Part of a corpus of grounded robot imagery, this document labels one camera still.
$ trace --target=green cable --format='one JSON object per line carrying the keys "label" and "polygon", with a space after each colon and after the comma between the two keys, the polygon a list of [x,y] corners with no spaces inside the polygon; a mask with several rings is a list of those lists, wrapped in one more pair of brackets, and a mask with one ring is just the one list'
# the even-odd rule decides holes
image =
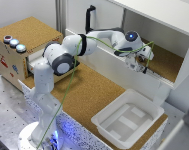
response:
{"label": "green cable", "polygon": [[[78,46],[77,46],[77,54],[76,54],[76,56],[78,55],[78,50],[79,50],[79,46],[80,46],[80,44],[81,44],[81,41],[82,41],[82,39],[79,41],[79,44],[78,44]],[[66,89],[66,92],[65,92],[65,95],[64,95],[63,100],[62,100],[62,102],[61,102],[61,105],[59,106],[59,108],[58,108],[56,114],[54,115],[54,117],[53,117],[53,119],[51,120],[49,126],[47,127],[47,130],[45,131],[45,133],[44,133],[44,135],[43,135],[43,138],[41,139],[39,145],[37,146],[37,149],[41,146],[41,143],[43,142],[43,139],[45,138],[45,135],[47,134],[47,131],[49,130],[50,126],[52,125],[52,122],[53,122],[54,119],[56,118],[56,116],[57,116],[59,110],[60,110],[61,107],[63,106],[64,100],[65,100],[66,95],[67,95],[67,93],[68,93],[68,91],[69,91],[69,89],[70,89],[70,85],[71,85],[71,82],[72,82],[73,77],[74,77],[74,74],[75,74],[76,64],[77,64],[77,57],[75,57],[75,64],[74,64],[72,76],[71,76],[71,78],[70,78],[70,82],[69,82],[68,87],[67,87],[67,89]]]}
{"label": "green cable", "polygon": [[[111,49],[113,49],[113,50],[115,50],[115,51],[127,53],[127,51],[120,51],[120,50],[114,49],[113,47],[111,47],[110,45],[108,45],[107,43],[103,42],[102,40],[100,40],[100,39],[98,39],[98,38],[90,37],[90,36],[88,36],[87,38],[95,39],[95,40],[97,40],[97,41],[100,41],[101,43],[103,43],[104,45],[106,45],[107,47],[109,47],[109,48],[111,48]],[[78,55],[78,50],[79,50],[79,46],[80,46],[81,42],[82,42],[82,39],[81,39],[81,40],[79,41],[79,43],[78,43],[76,56]],[[150,44],[152,44],[152,48],[151,48],[151,51],[150,51],[150,56],[151,56],[151,52],[152,52],[152,50],[153,50],[153,48],[154,48],[154,42],[153,42],[153,41],[151,41],[151,42],[149,42],[148,44],[142,46],[141,48],[138,48],[138,49],[132,50],[132,51],[128,51],[128,52],[136,52],[136,51],[139,51],[139,50],[141,50],[142,48],[144,48],[144,47],[146,47],[146,46],[148,46],[148,45],[150,45]],[[148,67],[148,65],[149,65],[150,56],[149,56],[149,58],[148,58],[146,67]],[[62,100],[62,102],[61,102],[61,105],[59,106],[59,108],[58,108],[56,114],[54,115],[54,117],[53,117],[53,119],[51,120],[49,126],[47,127],[47,130],[45,131],[45,133],[44,133],[44,135],[43,135],[43,138],[41,139],[39,145],[37,146],[37,149],[41,146],[41,143],[43,142],[43,139],[44,139],[45,135],[47,134],[47,131],[49,130],[50,126],[52,125],[52,122],[53,122],[54,119],[56,118],[56,116],[57,116],[59,110],[60,110],[61,107],[63,106],[63,103],[64,103],[64,101],[65,101],[66,95],[67,95],[67,93],[68,93],[68,91],[69,91],[69,89],[70,89],[70,85],[71,85],[72,80],[73,80],[73,78],[74,78],[76,64],[77,64],[77,58],[75,57],[75,63],[74,63],[74,68],[73,68],[72,76],[71,76],[71,78],[70,78],[70,82],[69,82],[68,87],[67,87],[67,89],[66,89],[66,92],[65,92],[65,95],[64,95],[63,100]]]}

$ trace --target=white robotic arm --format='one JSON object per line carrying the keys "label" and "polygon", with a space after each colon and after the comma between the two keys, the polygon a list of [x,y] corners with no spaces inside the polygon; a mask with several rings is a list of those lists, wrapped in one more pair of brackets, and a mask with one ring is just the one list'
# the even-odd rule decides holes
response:
{"label": "white robotic arm", "polygon": [[[39,145],[48,125],[61,105],[50,94],[54,88],[53,74],[59,76],[68,72],[74,65],[74,56],[76,54],[80,56],[90,55],[97,48],[96,39],[108,38],[111,41],[112,47],[120,50],[115,51],[114,54],[119,57],[126,57],[126,65],[134,71],[139,72],[144,70],[144,67],[136,61],[135,58],[137,56],[150,60],[154,56],[153,53],[150,55],[151,48],[149,46],[143,47],[144,43],[141,41],[140,36],[133,31],[125,35],[122,29],[115,28],[91,31],[86,36],[88,38],[82,35],[71,35],[65,37],[62,44],[58,42],[48,43],[43,53],[45,61],[36,64],[34,67],[35,87],[31,89],[30,96],[42,109],[39,116],[39,124],[32,132],[31,137],[29,137],[34,147]],[[47,139],[53,139],[56,128],[56,121],[53,121],[52,126],[46,134],[45,141],[49,141]]]}

